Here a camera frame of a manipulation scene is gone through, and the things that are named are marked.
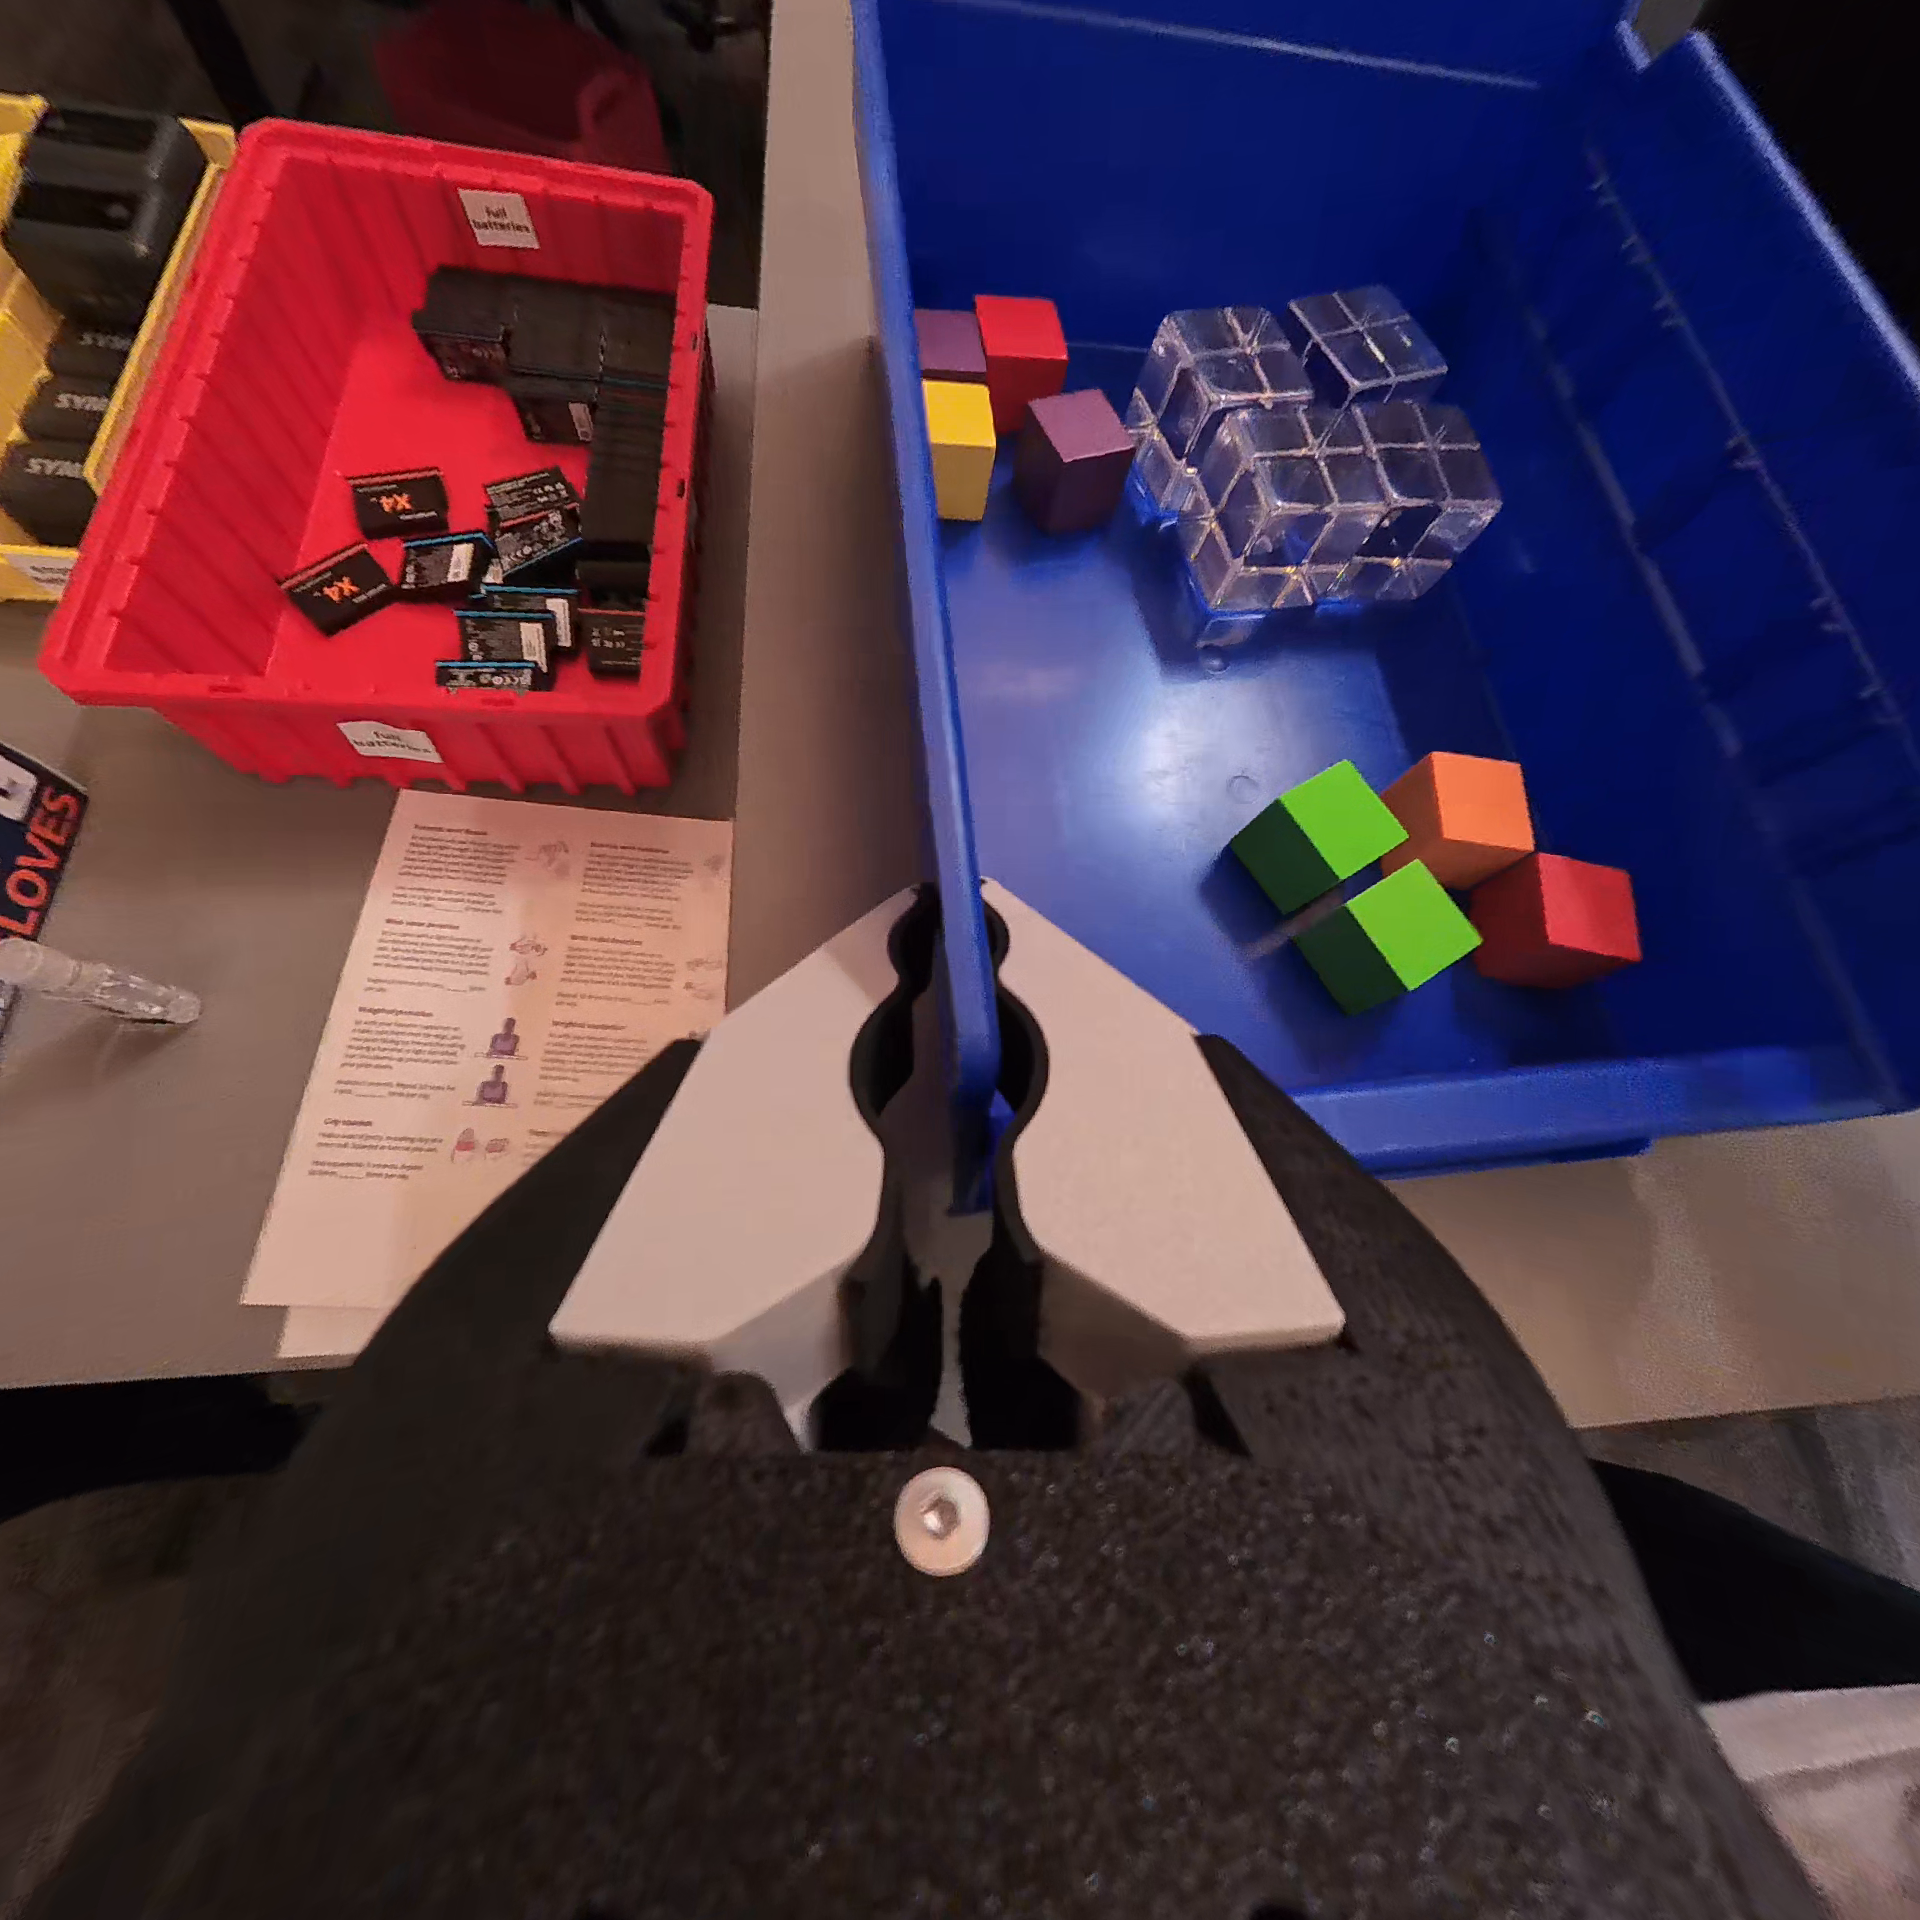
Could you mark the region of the printed paper sheet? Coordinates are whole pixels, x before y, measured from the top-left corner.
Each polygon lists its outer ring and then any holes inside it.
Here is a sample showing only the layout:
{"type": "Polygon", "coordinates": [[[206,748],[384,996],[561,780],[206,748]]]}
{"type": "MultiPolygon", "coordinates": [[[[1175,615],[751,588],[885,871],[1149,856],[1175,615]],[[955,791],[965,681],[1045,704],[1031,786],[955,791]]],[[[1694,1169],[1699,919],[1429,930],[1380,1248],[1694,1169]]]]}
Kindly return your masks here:
{"type": "Polygon", "coordinates": [[[350,1360],[524,1171],[726,1006],[733,822],[406,791],[240,1303],[350,1360]]]}

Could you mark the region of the pile of black batteries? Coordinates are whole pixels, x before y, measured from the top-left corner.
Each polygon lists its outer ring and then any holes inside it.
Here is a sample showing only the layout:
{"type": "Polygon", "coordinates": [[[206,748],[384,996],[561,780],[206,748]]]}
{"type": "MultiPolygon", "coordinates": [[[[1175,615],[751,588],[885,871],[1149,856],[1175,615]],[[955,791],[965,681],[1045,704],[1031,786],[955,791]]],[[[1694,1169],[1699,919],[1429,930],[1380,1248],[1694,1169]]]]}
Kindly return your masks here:
{"type": "Polygon", "coordinates": [[[541,696],[561,671],[635,681],[660,519],[677,310],[669,292],[437,266],[410,316],[445,387],[434,455],[347,465],[347,536],[277,581],[319,638],[445,613],[445,692],[541,696]]]}

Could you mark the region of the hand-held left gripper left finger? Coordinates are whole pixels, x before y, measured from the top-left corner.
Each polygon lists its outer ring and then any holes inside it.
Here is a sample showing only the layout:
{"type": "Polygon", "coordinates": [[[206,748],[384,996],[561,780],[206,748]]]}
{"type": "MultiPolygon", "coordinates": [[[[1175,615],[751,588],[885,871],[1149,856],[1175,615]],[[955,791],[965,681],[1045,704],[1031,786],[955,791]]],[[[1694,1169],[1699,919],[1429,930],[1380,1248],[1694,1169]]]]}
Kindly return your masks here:
{"type": "Polygon", "coordinates": [[[886,897],[733,1007],[670,1095],[548,1336],[761,1382],[795,1440],[877,1379],[917,1291],[877,1118],[914,1071],[939,897],[886,897]]]}

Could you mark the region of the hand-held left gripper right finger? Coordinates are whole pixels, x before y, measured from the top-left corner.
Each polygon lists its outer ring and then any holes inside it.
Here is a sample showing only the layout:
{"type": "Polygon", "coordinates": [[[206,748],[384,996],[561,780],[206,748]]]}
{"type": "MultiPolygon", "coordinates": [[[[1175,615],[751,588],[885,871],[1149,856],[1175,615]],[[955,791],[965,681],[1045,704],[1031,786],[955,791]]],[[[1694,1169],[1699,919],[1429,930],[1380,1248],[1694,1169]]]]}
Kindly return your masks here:
{"type": "Polygon", "coordinates": [[[974,1445],[1079,1445],[1216,1358],[1343,1336],[1202,1035],[998,880],[991,1238],[965,1292],[974,1445]]]}

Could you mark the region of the orange wooden cube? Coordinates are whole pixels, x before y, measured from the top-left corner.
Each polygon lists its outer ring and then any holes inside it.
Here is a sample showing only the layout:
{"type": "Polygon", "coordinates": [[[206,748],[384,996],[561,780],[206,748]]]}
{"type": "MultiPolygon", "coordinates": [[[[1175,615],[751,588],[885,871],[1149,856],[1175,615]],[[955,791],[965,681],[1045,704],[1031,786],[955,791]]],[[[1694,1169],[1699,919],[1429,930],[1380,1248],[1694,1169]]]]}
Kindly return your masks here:
{"type": "Polygon", "coordinates": [[[1380,856],[1380,873],[1422,863],[1453,895],[1535,850],[1521,766],[1503,758],[1430,753],[1380,791],[1406,838],[1380,856]]]}

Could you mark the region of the yellow plastic bin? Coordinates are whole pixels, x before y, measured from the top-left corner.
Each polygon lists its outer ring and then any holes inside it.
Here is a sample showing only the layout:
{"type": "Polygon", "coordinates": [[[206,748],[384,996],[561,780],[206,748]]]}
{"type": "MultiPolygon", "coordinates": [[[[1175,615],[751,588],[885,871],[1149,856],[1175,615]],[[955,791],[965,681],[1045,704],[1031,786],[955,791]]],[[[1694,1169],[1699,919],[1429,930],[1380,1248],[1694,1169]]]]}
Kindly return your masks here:
{"type": "MultiPolygon", "coordinates": [[[[12,211],[15,188],[23,180],[27,138],[48,109],[48,101],[37,93],[2,96],[4,215],[12,211]]],[[[179,128],[190,135],[204,160],[202,180],[196,185],[196,194],[185,211],[179,236],[166,260],[166,269],[156,275],[156,288],[140,315],[140,323],[129,333],[127,351],[121,358],[113,379],[108,382],[108,397],[105,409],[97,415],[99,423],[90,443],[83,445],[82,469],[89,485],[96,490],[106,482],[122,442],[132,430],[147,376],[155,370],[160,349],[166,341],[166,331],[179,308],[179,296],[190,277],[206,221],[221,188],[227,183],[227,171],[236,150],[236,135],[227,128],[196,119],[182,120],[179,128]]],[[[2,293],[4,445],[14,445],[30,437],[21,422],[30,409],[37,390],[52,376],[49,352],[55,351],[62,323],[56,320],[56,310],[41,299],[41,292],[31,286],[30,275],[10,253],[4,253],[2,293]]],[[[2,525],[4,604],[37,607],[55,605],[77,564],[77,546],[41,541],[14,515],[4,515],[2,525]]]]}

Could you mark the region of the person's white shirt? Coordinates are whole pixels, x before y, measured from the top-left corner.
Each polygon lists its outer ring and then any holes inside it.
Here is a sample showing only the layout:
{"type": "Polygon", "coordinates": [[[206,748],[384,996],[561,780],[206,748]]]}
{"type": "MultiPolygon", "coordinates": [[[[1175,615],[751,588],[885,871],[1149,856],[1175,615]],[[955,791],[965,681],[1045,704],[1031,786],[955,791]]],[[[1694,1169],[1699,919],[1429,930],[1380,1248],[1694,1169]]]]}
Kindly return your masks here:
{"type": "Polygon", "coordinates": [[[1917,1686],[1760,1692],[1701,1716],[1834,1916],[1917,1916],[1917,1686]]]}

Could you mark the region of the clear plastic piece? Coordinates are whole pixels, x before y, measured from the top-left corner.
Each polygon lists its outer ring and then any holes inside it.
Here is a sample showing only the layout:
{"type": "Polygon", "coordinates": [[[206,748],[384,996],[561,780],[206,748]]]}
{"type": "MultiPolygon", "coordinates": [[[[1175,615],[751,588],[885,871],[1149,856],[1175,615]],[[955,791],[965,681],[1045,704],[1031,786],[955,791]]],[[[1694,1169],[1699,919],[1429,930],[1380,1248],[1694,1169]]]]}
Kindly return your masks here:
{"type": "Polygon", "coordinates": [[[190,1027],[202,1014],[197,995],[21,939],[2,942],[2,986],[139,1027],[190,1027]]]}

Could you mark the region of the red plastic bin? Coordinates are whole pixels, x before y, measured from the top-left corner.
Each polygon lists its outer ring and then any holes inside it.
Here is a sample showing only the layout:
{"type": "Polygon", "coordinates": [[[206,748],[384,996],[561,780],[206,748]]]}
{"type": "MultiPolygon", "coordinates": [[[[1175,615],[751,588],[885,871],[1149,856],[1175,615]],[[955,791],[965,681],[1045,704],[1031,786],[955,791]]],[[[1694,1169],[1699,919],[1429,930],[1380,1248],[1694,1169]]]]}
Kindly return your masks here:
{"type": "Polygon", "coordinates": [[[264,780],[517,793],[666,787],[685,746],[711,402],[711,195],[444,141],[262,124],[239,137],[190,277],[44,643],[86,706],[147,707],[264,780]],[[445,387],[410,316],[437,266],[669,292],[676,345],[635,681],[445,692],[438,609],[314,635],[277,591],[347,536],[347,465],[434,455],[445,387]]]}

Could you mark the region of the yellow wooden cube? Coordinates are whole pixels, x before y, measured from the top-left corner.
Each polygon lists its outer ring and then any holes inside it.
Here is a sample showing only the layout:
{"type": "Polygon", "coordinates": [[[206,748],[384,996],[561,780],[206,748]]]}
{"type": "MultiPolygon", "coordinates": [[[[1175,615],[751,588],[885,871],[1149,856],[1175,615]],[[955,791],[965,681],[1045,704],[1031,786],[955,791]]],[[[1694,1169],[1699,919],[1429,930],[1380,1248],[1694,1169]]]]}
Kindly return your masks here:
{"type": "Polygon", "coordinates": [[[998,433],[983,382],[924,378],[931,482],[939,522],[983,522],[993,485],[998,433]]]}

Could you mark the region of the clear acrylic cube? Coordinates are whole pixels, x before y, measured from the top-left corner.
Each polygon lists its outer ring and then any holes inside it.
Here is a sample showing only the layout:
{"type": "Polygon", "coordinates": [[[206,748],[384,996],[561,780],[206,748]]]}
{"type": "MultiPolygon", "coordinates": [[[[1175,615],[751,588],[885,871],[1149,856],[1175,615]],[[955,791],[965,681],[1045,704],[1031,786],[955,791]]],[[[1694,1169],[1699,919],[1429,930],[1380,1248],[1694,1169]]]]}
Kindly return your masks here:
{"type": "Polygon", "coordinates": [[[1141,491],[1173,515],[1228,415],[1311,400],[1308,370],[1265,308],[1166,315],[1123,409],[1141,491]]]}
{"type": "Polygon", "coordinates": [[[1328,604],[1387,511],[1355,422],[1321,408],[1222,418],[1175,516],[1187,581],[1212,615],[1328,604]]]}
{"type": "Polygon", "coordinates": [[[1429,400],[1448,378],[1442,351],[1384,284],[1287,300],[1278,320],[1328,409],[1429,400]]]}
{"type": "Polygon", "coordinates": [[[1315,594],[1336,607],[1410,605],[1435,589],[1501,511],[1503,497],[1471,418],[1452,400],[1363,402],[1321,437],[1328,469],[1361,458],[1380,508],[1339,564],[1318,563],[1315,594]]]}

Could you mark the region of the person's dark pants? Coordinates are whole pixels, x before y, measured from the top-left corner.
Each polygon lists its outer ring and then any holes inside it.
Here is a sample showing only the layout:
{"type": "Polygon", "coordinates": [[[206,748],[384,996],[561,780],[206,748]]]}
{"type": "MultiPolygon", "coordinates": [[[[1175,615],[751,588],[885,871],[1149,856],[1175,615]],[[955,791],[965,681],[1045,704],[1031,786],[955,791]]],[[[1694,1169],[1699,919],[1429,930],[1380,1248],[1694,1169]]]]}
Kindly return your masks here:
{"type": "Polygon", "coordinates": [[[1699,1703],[1917,1684],[1917,1594],[1668,1474],[1591,1470],[1699,1703]]]}

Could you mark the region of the blue plastic bin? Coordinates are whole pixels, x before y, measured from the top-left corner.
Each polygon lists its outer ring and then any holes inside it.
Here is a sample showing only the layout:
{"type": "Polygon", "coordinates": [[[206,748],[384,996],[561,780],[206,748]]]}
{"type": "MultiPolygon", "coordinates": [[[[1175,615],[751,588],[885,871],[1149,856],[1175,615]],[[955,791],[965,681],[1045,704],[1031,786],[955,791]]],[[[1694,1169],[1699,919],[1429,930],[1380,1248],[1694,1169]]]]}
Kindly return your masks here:
{"type": "Polygon", "coordinates": [[[993,878],[1374,1171],[1915,1109],[1915,349],[1705,34],[1637,4],[852,4],[938,875],[993,878]],[[1384,283],[1503,491],[1406,607],[1207,650],[1137,522],[929,497],[917,308],[1038,296],[1123,406],[1178,308],[1384,283]],[[1644,960],[1344,1014],[1228,839],[1511,756],[1644,960]]]}

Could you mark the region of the red wooden cube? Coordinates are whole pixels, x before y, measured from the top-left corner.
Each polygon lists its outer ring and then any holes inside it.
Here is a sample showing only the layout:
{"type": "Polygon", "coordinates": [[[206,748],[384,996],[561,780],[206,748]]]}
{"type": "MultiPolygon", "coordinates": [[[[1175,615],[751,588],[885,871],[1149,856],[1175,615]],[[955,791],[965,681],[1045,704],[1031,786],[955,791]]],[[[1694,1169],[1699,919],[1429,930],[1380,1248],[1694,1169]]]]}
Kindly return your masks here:
{"type": "Polygon", "coordinates": [[[1468,898],[1480,975],[1570,989],[1636,966],[1643,938],[1627,871],[1561,853],[1527,853],[1468,898]]]}
{"type": "Polygon", "coordinates": [[[1064,391],[1067,336],[1058,308],[1046,299],[980,293],[974,319],[993,433],[1004,439],[1021,428],[1033,400],[1064,391]]]}

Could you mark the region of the green wooden cube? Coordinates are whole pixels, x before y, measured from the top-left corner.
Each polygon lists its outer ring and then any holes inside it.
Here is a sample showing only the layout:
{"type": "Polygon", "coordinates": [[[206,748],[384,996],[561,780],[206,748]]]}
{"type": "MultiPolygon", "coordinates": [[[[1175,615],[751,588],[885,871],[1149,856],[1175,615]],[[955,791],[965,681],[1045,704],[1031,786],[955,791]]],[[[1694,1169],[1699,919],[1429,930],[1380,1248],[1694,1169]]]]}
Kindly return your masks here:
{"type": "Polygon", "coordinates": [[[1415,995],[1480,949],[1480,932],[1422,857],[1304,925],[1289,949],[1348,1018],[1415,995]]]}
{"type": "Polygon", "coordinates": [[[1393,808],[1343,758],[1265,803],[1227,850],[1263,898],[1293,917],[1406,841],[1393,808]]]}

